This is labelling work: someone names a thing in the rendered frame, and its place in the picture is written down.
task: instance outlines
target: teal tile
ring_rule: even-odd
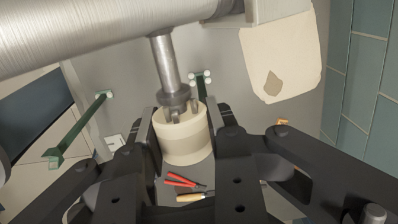
[[[345,117],[341,117],[339,126],[339,137],[336,147],[341,151],[362,160],[368,136],[353,125]]]
[[[354,2],[352,30],[389,37],[394,0],[357,0]]]
[[[380,91],[398,100],[398,3],[394,12]]]
[[[342,113],[369,133],[387,42],[351,35]]]
[[[343,102],[345,77],[326,69],[325,94],[323,96],[322,124],[320,128],[336,143]]]
[[[322,132],[319,133],[319,140],[321,140],[323,143],[326,143],[326,144],[328,144],[330,146],[335,147],[335,145],[332,143],[332,141],[330,141],[328,139],[328,137],[326,137],[326,135],[323,134]]]
[[[398,104],[379,95],[364,162],[398,178]]]
[[[330,2],[328,65],[345,73],[347,69],[353,0]]]

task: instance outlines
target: white knob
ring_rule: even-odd
[[[190,86],[191,86],[191,87],[194,87],[194,86],[196,86],[196,82],[195,82],[195,80],[190,80]]]
[[[206,76],[206,77],[209,77],[209,76],[210,76],[210,70],[206,69],[206,70],[203,72],[203,75]]]
[[[195,74],[193,72],[188,73],[188,79],[194,79]]]
[[[210,83],[211,83],[211,78],[206,78],[206,79],[204,80],[204,82],[205,82],[206,84],[210,84]]]
[[[113,97],[113,93],[112,92],[107,92],[107,97],[108,98],[112,98]]]

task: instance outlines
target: green bracket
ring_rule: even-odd
[[[107,92],[109,90],[100,91],[100,96],[92,103],[90,108],[83,114],[83,116],[76,122],[76,124],[72,127],[72,129],[66,134],[66,136],[59,142],[59,144],[55,148],[48,149],[41,157],[49,159],[49,170],[58,169],[63,161],[63,154],[68,149],[70,144],[75,140],[78,134],[82,131],[83,127],[87,124],[90,118],[94,115],[94,113],[98,110],[100,105],[105,100],[110,100],[112,98],[107,98]]]
[[[192,79],[195,80],[196,84],[198,85],[198,97],[199,101],[201,101],[202,103],[203,103],[203,98],[207,97],[207,91],[204,79],[205,79],[204,72],[195,73],[195,78]]]

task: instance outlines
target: red-handled pliers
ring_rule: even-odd
[[[174,186],[181,186],[181,187],[194,187],[194,188],[200,188],[200,189],[206,189],[205,185],[201,185],[195,182],[192,182],[180,175],[177,174],[173,174],[172,172],[168,172],[167,176],[175,178],[177,180],[180,180],[182,182],[176,182],[176,181],[171,181],[171,180],[165,180],[165,184],[169,184],[169,185],[174,185]]]

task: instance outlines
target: red handle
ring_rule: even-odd
[[[195,185],[192,185],[192,184],[169,181],[169,180],[165,180],[165,184],[174,185],[174,186],[181,186],[181,187],[195,187]]]
[[[194,187],[196,186],[196,183],[194,183],[194,182],[192,182],[192,181],[190,181],[190,180],[188,180],[188,179],[185,179],[184,177],[179,176],[179,175],[177,175],[177,174],[173,174],[172,172],[168,172],[168,173],[167,173],[167,176],[172,177],[172,178],[175,178],[175,179],[177,179],[177,180],[179,180],[179,181],[182,181],[182,182],[185,182],[185,183],[187,183],[187,184],[191,184],[191,185],[193,185]]]

